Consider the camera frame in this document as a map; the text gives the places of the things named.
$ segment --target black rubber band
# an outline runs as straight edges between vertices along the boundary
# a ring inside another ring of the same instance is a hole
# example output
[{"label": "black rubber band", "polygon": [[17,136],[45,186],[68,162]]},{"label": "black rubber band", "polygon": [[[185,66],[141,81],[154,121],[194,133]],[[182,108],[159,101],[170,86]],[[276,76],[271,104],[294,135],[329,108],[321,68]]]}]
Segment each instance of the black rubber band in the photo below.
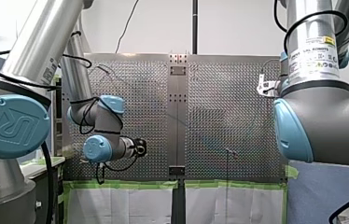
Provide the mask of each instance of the black rubber band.
[{"label": "black rubber band", "polygon": [[121,132],[113,132],[113,131],[104,131],[104,130],[95,130],[96,133],[108,133],[108,134],[121,134]]},{"label": "black rubber band", "polygon": [[10,84],[10,83],[7,83],[5,81],[1,81],[0,80],[0,90],[3,90],[3,91],[11,91],[11,92],[14,92],[16,94],[19,94],[19,95],[25,95],[25,96],[28,96],[30,98],[33,98],[35,100],[37,100],[41,105],[43,105],[46,109],[49,108],[50,104],[51,104],[51,100],[34,92],[34,91],[29,91],[21,86],[17,86],[17,85],[14,85],[14,84]]},{"label": "black rubber band", "polygon": [[70,105],[77,105],[77,104],[82,104],[82,103],[86,103],[86,102],[89,102],[89,101],[92,101],[94,100],[95,98],[92,97],[90,99],[85,99],[85,100],[80,100],[80,101],[72,101],[70,102]]},{"label": "black rubber band", "polygon": [[336,81],[336,80],[315,80],[315,81],[301,82],[299,84],[295,84],[288,88],[285,88],[280,93],[280,97],[284,97],[285,95],[293,91],[299,91],[299,90],[308,89],[312,87],[336,87],[336,88],[349,91],[349,84],[345,82]]}]

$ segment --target label sticker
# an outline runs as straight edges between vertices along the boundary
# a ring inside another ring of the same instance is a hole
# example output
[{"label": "label sticker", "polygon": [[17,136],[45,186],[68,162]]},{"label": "label sticker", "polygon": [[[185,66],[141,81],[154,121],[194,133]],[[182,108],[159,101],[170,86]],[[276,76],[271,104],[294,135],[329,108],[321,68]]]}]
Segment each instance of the label sticker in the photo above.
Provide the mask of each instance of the label sticker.
[{"label": "label sticker", "polygon": [[289,57],[289,76],[313,73],[339,75],[335,40],[329,36],[309,38],[306,45],[294,50]]},{"label": "label sticker", "polygon": [[44,71],[44,74],[41,78],[41,82],[45,85],[49,85],[55,76],[55,71],[58,68],[58,62],[56,62],[55,59],[51,58],[49,59],[49,62],[47,62],[46,70]]}]

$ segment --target vertical metal bar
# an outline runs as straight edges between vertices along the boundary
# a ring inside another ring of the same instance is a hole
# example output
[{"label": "vertical metal bar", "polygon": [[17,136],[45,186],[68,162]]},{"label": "vertical metal bar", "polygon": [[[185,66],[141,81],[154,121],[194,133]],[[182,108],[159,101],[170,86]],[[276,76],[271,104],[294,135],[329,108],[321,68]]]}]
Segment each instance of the vertical metal bar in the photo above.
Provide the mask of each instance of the vertical metal bar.
[{"label": "vertical metal bar", "polygon": [[192,54],[198,54],[198,0],[192,4]]},{"label": "vertical metal bar", "polygon": [[83,6],[83,0],[38,0],[1,72],[49,85]]}]

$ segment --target blue joint cap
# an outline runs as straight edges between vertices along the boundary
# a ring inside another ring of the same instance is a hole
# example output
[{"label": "blue joint cap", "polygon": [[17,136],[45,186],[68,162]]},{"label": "blue joint cap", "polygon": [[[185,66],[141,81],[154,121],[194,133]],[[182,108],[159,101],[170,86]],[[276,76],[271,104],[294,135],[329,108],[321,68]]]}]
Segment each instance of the blue joint cap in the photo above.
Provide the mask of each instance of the blue joint cap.
[{"label": "blue joint cap", "polygon": [[280,152],[289,160],[314,161],[308,136],[291,106],[284,99],[274,101],[274,128]]},{"label": "blue joint cap", "polygon": [[[124,111],[124,100],[118,96],[113,95],[102,95],[101,100],[110,106],[110,108],[116,112],[117,114],[123,114]],[[106,109],[105,105],[99,101],[98,105],[104,109]]]},{"label": "blue joint cap", "polygon": [[285,53],[285,52],[282,52],[281,54],[280,54],[280,62],[282,62],[282,61],[284,61],[284,60],[286,60],[287,59],[287,54]]},{"label": "blue joint cap", "polygon": [[101,135],[93,135],[84,143],[83,152],[85,157],[92,162],[110,161],[113,155],[108,140]]},{"label": "blue joint cap", "polygon": [[340,61],[340,69],[347,67],[349,64],[349,50],[346,51],[345,57]]},{"label": "blue joint cap", "polygon": [[46,140],[50,129],[46,108],[23,95],[0,95],[0,159],[25,156]]}]

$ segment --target white paper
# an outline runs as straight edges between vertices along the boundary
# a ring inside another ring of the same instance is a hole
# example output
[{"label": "white paper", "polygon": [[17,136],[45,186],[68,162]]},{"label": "white paper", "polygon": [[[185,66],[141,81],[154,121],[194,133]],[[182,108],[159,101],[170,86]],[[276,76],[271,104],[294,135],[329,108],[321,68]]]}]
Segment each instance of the white paper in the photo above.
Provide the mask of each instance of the white paper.
[{"label": "white paper", "polygon": [[73,189],[69,224],[170,224],[171,189]]},{"label": "white paper", "polygon": [[186,189],[186,222],[214,224],[218,189]]},{"label": "white paper", "polygon": [[283,191],[186,189],[187,223],[282,224]]}]

